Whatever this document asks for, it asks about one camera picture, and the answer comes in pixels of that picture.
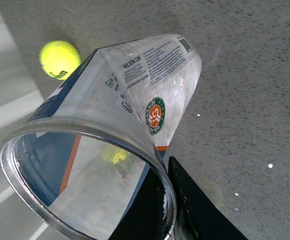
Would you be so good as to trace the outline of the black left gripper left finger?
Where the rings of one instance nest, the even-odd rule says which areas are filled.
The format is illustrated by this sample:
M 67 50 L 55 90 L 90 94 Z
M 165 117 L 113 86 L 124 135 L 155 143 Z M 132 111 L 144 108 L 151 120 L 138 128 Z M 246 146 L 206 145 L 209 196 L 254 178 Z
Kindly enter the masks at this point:
M 140 190 L 111 240 L 162 240 L 166 231 L 163 219 L 164 186 L 149 169 Z

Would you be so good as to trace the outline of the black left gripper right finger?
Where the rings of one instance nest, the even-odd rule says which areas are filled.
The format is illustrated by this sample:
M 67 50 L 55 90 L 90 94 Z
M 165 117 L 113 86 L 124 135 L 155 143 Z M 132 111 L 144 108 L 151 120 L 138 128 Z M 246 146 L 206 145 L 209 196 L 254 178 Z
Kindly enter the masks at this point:
M 210 201 L 201 188 L 173 156 L 169 157 L 168 175 L 176 193 L 176 240 L 246 240 Z

